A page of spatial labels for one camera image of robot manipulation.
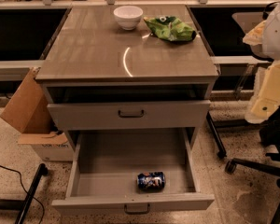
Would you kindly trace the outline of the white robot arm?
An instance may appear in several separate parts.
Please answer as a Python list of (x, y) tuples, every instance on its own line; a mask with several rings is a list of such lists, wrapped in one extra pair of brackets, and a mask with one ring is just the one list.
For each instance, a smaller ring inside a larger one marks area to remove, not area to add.
[(264, 79), (259, 89), (254, 90), (245, 119), (249, 123), (262, 123), (280, 106), (280, 2), (268, 15), (243, 38), (243, 42), (261, 45), (262, 53), (273, 59), (264, 71)]

